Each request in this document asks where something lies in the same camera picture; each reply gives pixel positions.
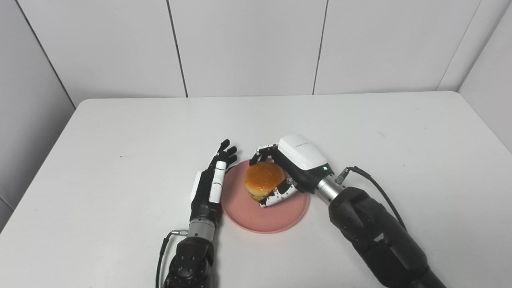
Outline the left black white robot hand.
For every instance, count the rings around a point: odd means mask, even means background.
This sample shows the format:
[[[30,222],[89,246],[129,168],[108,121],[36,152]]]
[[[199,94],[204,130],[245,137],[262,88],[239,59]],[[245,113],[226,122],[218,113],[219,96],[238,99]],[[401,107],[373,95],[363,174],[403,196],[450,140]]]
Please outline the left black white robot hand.
[[[208,220],[214,227],[222,215],[220,204],[227,171],[237,161],[236,146],[225,139],[219,146],[210,164],[197,172],[191,193],[190,220]]]

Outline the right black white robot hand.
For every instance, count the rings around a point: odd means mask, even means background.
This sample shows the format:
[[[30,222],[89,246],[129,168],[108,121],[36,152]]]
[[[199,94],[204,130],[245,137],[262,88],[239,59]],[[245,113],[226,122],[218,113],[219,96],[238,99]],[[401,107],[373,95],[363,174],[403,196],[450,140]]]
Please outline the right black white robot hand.
[[[314,194],[329,205],[342,190],[342,186],[334,182],[334,171],[327,158],[300,134],[289,134],[277,143],[258,146],[249,165],[268,158],[288,176],[258,202],[262,208],[278,204],[297,191]]]

